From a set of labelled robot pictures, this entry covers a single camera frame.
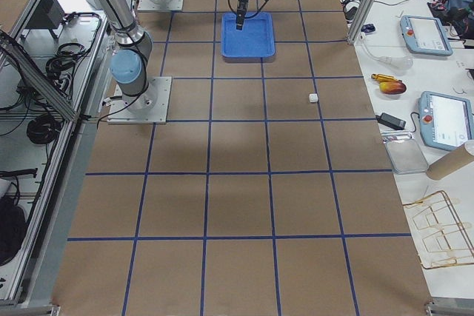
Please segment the white block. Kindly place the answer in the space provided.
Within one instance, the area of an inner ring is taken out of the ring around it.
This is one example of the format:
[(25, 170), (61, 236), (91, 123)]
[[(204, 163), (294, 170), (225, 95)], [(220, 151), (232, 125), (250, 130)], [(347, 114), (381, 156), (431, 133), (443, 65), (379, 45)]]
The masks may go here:
[(308, 95), (308, 100), (310, 103), (315, 104), (318, 102), (318, 95), (316, 93), (310, 93)]

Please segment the blue plastic tray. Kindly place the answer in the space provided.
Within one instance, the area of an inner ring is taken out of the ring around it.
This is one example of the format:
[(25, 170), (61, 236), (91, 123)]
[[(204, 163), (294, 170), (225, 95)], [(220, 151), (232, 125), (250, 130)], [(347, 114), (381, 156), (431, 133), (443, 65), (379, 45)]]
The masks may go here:
[(225, 13), (221, 20), (221, 54), (225, 58), (269, 58), (275, 55), (273, 17), (262, 12), (236, 29), (236, 15)]

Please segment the small blue device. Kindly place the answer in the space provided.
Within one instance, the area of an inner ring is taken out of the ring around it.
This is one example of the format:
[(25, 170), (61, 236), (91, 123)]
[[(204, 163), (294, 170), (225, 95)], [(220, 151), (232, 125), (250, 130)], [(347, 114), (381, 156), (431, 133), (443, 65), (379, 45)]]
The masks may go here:
[(374, 24), (365, 24), (365, 25), (362, 26), (361, 32), (363, 32), (363, 33), (375, 32), (375, 25)]

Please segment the yellow screwdriver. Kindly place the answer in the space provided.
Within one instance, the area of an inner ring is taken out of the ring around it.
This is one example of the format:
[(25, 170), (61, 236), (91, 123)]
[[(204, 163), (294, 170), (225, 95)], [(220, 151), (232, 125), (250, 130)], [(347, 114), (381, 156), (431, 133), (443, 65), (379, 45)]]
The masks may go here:
[(385, 74), (375, 74), (373, 73), (371, 75), (371, 79), (379, 82), (379, 83), (382, 83), (382, 82), (389, 82), (389, 81), (398, 81), (397, 78), (395, 78), (394, 76), (391, 76), (391, 75), (385, 75)]

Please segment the clear light bulb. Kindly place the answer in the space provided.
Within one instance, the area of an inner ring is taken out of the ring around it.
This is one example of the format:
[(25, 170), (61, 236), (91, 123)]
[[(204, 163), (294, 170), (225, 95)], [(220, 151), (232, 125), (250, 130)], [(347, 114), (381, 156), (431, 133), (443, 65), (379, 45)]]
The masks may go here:
[(406, 71), (413, 67), (413, 58), (411, 56), (403, 56), (403, 57), (380, 56), (377, 58), (377, 60), (383, 64), (386, 64), (389, 67), (392, 67), (400, 71)]

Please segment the mango fruit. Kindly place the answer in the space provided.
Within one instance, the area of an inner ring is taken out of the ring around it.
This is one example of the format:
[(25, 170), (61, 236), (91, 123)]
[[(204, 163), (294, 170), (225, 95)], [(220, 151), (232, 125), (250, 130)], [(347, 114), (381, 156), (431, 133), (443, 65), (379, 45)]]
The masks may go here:
[(399, 95), (405, 93), (406, 85), (402, 81), (383, 81), (379, 83), (379, 89), (386, 95)]

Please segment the black power adapter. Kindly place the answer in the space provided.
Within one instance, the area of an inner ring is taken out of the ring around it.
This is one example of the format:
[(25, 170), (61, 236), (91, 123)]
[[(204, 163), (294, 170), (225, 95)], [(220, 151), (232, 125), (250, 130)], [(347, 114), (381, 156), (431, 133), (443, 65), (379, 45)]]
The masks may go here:
[(376, 115), (375, 118), (379, 124), (389, 127), (393, 130), (403, 130), (406, 125), (406, 121), (385, 112)]

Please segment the teach pendant far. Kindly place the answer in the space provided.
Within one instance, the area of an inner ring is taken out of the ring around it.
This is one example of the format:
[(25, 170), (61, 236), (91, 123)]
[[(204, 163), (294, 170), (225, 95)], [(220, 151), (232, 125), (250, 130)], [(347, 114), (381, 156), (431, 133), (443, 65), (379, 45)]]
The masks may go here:
[(402, 37), (411, 53), (441, 57), (453, 54), (446, 31), (439, 19), (402, 16), (399, 24)]

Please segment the teach pendant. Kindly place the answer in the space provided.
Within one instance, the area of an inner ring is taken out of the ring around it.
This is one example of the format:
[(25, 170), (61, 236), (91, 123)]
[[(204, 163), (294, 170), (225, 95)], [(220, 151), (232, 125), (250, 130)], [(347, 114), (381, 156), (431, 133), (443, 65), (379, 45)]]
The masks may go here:
[(424, 91), (418, 100), (420, 135), (428, 147), (452, 151), (473, 139), (469, 99)]
[(402, 37), (411, 53), (441, 57), (453, 54), (446, 31), (439, 19), (402, 16), (399, 24)]

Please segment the brown paper table mat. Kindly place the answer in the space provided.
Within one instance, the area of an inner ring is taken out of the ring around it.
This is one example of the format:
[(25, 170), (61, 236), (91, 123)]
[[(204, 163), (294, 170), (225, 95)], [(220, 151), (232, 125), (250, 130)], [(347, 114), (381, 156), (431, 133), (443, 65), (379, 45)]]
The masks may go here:
[[(141, 13), (168, 121), (96, 130), (62, 315), (422, 315), (429, 292), (339, 0), (271, 0), (276, 54), (221, 55), (227, 0)], [(318, 102), (308, 100), (310, 93)]]

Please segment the teach pendant near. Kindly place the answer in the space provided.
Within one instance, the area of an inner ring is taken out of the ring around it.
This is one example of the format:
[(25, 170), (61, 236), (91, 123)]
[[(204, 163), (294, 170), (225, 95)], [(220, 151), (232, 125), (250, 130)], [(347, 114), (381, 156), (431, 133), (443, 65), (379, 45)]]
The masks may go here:
[(473, 139), (469, 99), (424, 91), (418, 100), (420, 135), (428, 147), (452, 151)]

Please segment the cardboard tube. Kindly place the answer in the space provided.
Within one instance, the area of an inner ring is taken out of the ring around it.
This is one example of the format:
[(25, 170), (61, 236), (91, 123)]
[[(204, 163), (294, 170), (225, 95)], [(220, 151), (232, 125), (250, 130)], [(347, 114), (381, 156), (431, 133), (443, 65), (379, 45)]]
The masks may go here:
[(469, 140), (429, 165), (426, 174), (433, 180), (441, 180), (472, 162), (473, 140)]

